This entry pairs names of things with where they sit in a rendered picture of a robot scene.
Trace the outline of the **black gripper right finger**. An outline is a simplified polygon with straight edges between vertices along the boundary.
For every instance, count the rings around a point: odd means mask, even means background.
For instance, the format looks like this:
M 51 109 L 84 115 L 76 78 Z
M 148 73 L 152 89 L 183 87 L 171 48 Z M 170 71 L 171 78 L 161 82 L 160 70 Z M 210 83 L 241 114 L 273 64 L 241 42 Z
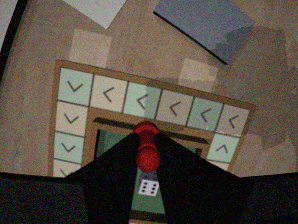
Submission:
M 257 224 L 298 213 L 298 172 L 239 179 L 164 133 L 156 133 L 156 144 L 168 224 Z

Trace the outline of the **red game pawn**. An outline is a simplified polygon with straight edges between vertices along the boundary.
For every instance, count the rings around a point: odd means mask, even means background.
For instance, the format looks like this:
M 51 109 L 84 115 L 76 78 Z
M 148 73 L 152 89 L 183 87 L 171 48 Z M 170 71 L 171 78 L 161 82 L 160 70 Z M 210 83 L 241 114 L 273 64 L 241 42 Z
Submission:
M 157 125 L 152 121 L 141 121 L 133 132 L 138 133 L 137 167 L 144 172 L 156 171 L 161 164 L 161 155 L 156 144 L 156 133 L 160 133 Z

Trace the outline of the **white die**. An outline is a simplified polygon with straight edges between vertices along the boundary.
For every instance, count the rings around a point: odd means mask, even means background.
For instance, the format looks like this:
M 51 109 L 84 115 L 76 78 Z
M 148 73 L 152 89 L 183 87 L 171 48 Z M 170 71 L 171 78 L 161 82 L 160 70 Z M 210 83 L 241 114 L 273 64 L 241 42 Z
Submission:
M 158 186 L 160 186 L 160 184 L 158 184 L 156 171 L 141 171 L 140 180 L 138 180 L 138 193 L 156 197 Z

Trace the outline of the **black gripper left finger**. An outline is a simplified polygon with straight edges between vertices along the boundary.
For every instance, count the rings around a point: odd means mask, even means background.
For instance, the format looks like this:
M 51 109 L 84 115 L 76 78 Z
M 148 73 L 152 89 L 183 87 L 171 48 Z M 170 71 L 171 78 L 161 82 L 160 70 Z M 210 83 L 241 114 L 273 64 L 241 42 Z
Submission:
M 138 133 L 67 177 L 0 172 L 0 224 L 129 224 Z

